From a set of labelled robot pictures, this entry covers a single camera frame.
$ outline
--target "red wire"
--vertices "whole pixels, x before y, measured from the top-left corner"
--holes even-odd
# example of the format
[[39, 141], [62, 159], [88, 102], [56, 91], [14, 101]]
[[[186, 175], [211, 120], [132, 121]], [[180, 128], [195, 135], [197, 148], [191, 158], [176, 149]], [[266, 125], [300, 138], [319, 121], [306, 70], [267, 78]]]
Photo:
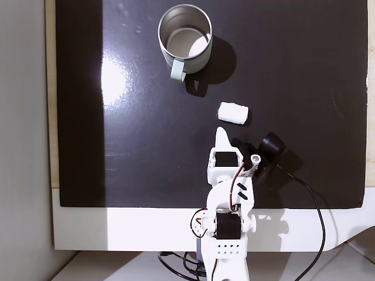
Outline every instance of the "red wire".
[[238, 177], [238, 174], [241, 172], [241, 170], [243, 169], [244, 166], [245, 166], [245, 162], [242, 163], [242, 165], [238, 169], [237, 173], [234, 175], [233, 180], [232, 180], [232, 184], [230, 186], [230, 192], [229, 192], [229, 209], [232, 212], [236, 212], [236, 210], [233, 209], [233, 206], [232, 206], [232, 192], [233, 192], [234, 182], [236, 181], [236, 178]]

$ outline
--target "white wall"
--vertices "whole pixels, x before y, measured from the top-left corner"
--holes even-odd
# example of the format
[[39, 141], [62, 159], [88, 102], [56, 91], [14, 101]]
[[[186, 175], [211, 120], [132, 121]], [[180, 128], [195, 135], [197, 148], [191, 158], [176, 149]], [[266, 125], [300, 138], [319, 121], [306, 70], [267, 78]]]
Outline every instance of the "white wall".
[[0, 1], [0, 280], [48, 280], [50, 213], [44, 0]]

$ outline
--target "white base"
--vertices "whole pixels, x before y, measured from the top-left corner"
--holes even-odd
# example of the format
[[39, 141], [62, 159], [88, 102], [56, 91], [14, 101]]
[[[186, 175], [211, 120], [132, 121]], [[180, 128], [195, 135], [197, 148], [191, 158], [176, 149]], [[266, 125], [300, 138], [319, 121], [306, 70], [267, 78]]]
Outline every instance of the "white base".
[[[189, 222], [196, 209], [64, 208], [52, 190], [56, 249], [109, 251], [191, 251], [196, 238]], [[330, 250], [375, 225], [375, 188], [366, 187], [362, 208], [322, 210]], [[248, 233], [250, 252], [316, 252], [322, 230], [316, 210], [263, 210], [257, 232]]]

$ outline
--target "black tabletop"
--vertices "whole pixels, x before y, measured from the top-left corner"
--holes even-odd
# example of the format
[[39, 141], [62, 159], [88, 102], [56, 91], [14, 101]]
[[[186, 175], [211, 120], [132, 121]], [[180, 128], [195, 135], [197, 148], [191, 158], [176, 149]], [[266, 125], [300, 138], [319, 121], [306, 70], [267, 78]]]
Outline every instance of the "black tabletop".
[[[276, 133], [280, 165], [321, 207], [360, 207], [367, 1], [189, 1], [211, 19], [212, 56], [177, 84], [157, 31], [180, 3], [56, 0], [61, 206], [204, 207], [222, 126], [255, 146]], [[248, 122], [219, 121], [223, 101], [248, 106]], [[256, 208], [315, 208], [279, 170], [254, 195]]]

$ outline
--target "black power cable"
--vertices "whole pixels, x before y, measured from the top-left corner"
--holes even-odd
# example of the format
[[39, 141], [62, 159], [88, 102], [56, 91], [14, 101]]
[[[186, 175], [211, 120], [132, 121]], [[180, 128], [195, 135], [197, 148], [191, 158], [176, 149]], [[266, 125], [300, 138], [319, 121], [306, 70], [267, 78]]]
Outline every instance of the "black power cable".
[[[188, 252], [185, 252], [185, 254], [183, 255], [183, 267], [192, 275], [195, 275], [195, 276], [200, 276], [200, 277], [206, 277], [206, 272], [205, 271], [199, 271], [198, 269], [191, 269], [188, 267], [188, 265], [186, 264], [186, 261], [188, 261], [186, 259], [186, 257], [188, 256]], [[195, 263], [197, 266], [200, 265], [200, 267], [203, 265], [203, 262], [200, 262], [200, 263]]]
[[319, 219], [321, 220], [321, 224], [322, 224], [322, 232], [323, 232], [323, 238], [322, 238], [322, 245], [321, 245], [321, 248], [318, 252], [318, 254], [316, 255], [315, 259], [312, 261], [312, 263], [305, 269], [305, 271], [303, 271], [298, 277], [297, 279], [295, 279], [295, 281], [299, 281], [302, 279], [302, 277], [304, 277], [306, 275], [306, 273], [309, 272], [309, 270], [315, 265], [315, 263], [318, 261], [319, 257], [321, 256], [322, 252], [323, 252], [323, 248], [324, 248], [324, 244], [326, 242], [326, 228], [324, 226], [324, 221], [323, 221], [323, 216], [322, 216], [322, 212], [321, 212], [321, 209], [319, 208], [318, 206], [318, 202], [316, 201], [316, 198], [314, 196], [314, 193], [312, 192], [312, 190], [310, 189], [310, 187], [303, 181], [303, 180], [300, 180], [299, 178], [295, 177], [294, 175], [288, 173], [287, 171], [285, 171], [282, 167], [280, 167], [278, 164], [276, 164], [276, 167], [279, 168], [280, 170], [282, 170], [285, 174], [287, 174], [289, 177], [291, 177], [292, 179], [298, 181], [299, 183], [303, 184], [307, 190], [310, 192], [313, 200], [314, 200], [314, 203], [315, 203], [315, 206], [316, 206], [316, 210], [318, 211], [318, 215], [319, 215]]
[[168, 255], [171, 255], [170, 252], [159, 252], [158, 253], [158, 259], [159, 261], [163, 264], [163, 266], [165, 266], [169, 271], [171, 271], [172, 273], [174, 273], [175, 275], [181, 277], [181, 278], [184, 278], [185, 280], [189, 280], [189, 281], [196, 281], [197, 279], [193, 279], [191, 277], [188, 277], [182, 273], [179, 273], [177, 270], [173, 269], [172, 267], [170, 267], [162, 258], [162, 256], [168, 256]]

